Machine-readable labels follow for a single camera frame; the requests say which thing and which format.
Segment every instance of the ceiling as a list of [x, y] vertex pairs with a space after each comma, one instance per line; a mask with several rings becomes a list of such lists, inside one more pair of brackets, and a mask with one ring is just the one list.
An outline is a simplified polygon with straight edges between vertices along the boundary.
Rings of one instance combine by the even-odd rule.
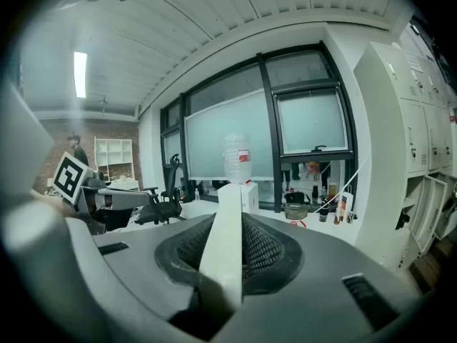
[[[24, 98], [35, 110], [133, 115], [181, 62], [228, 31], [309, 9], [394, 17], [395, 0], [100, 0], [35, 19], [21, 43]], [[73, 52], [88, 54], [87, 98], [76, 98]], [[106, 97], [108, 104], [100, 101]]]

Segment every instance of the brick wall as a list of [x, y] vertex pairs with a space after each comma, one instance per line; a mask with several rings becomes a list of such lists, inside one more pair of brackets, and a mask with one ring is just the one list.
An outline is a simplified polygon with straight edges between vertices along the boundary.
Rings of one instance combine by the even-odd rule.
[[[135, 179], [139, 181], [140, 189], [143, 188], [139, 159], [138, 124], [133, 122], [106, 121], [96, 119], [51, 119], [41, 121], [41, 124], [54, 139], [54, 147], [49, 152], [39, 175], [34, 184], [34, 189], [43, 194], [46, 191], [46, 180], [54, 176], [57, 165], [65, 151], [73, 155], [69, 148], [68, 136], [79, 134], [81, 147], [89, 160], [89, 167], [96, 169], [94, 155], [94, 137], [99, 139], [131, 139], [134, 158]], [[129, 177], [131, 169], [129, 164], [110, 165], [110, 176], [118, 178], [121, 174]]]

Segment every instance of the fluorescent light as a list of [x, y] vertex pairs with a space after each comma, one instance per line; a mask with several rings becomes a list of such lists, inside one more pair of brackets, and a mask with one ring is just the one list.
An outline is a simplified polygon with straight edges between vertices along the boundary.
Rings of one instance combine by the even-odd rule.
[[87, 54], [74, 53], [74, 87], [78, 98], [86, 98], [86, 60]]

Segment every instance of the black office chair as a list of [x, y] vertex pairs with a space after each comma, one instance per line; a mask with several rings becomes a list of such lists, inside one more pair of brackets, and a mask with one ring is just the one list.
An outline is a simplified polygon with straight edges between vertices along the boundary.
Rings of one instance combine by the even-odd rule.
[[149, 204], [143, 206], [139, 218], [135, 221], [137, 224], [145, 224], [147, 222], [169, 223], [170, 217], [178, 217], [181, 214], [182, 207], [179, 203], [179, 191], [174, 186], [176, 181], [176, 170], [179, 167], [178, 154], [174, 154], [170, 159], [170, 164], [173, 166], [169, 174], [166, 191], [162, 192], [162, 201], [159, 201], [159, 195], [156, 194], [158, 187], [144, 188], [144, 191], [151, 191], [149, 195]]

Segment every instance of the bottle label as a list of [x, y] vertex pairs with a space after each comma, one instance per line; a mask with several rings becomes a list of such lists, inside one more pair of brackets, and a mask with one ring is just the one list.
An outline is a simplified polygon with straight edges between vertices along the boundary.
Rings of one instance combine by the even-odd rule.
[[251, 155], [249, 154], [249, 150], [240, 150], [238, 152], [238, 155], [240, 156], [240, 162], [244, 163], [245, 161], [250, 161], [251, 160]]

